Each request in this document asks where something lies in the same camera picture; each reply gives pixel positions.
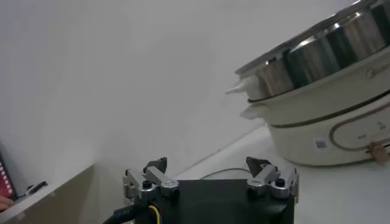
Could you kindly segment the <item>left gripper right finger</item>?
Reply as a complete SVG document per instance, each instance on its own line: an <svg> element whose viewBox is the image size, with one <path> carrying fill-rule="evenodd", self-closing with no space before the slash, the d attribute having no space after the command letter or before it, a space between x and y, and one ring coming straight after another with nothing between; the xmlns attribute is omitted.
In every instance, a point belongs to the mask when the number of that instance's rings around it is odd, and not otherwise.
<svg viewBox="0 0 390 224"><path fill-rule="evenodd" d="M247 193L252 198L270 195L277 200L292 198L299 202L299 173L296 168L288 167L282 171L266 159L248 156L246 164L251 178L246 182Z"/></svg>

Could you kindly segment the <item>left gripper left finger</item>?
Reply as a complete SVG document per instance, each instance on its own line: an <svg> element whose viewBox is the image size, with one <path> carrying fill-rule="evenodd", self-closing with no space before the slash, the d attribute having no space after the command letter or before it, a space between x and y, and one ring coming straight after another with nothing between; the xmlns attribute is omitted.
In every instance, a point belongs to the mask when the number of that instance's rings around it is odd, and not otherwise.
<svg viewBox="0 0 390 224"><path fill-rule="evenodd" d="M158 198L176 199L180 183L165 175L168 158L149 161L141 170L126 169L122 177L123 195L129 201L152 201Z"/></svg>

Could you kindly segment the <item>person's bare hand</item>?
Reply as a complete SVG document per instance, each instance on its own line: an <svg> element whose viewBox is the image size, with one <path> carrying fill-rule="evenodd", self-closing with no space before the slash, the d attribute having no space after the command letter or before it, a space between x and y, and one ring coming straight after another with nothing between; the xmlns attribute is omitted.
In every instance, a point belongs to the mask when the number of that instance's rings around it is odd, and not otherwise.
<svg viewBox="0 0 390 224"><path fill-rule="evenodd" d="M7 210L8 208L12 207L13 204L14 204L13 200L4 197L2 195L0 196L0 211Z"/></svg>

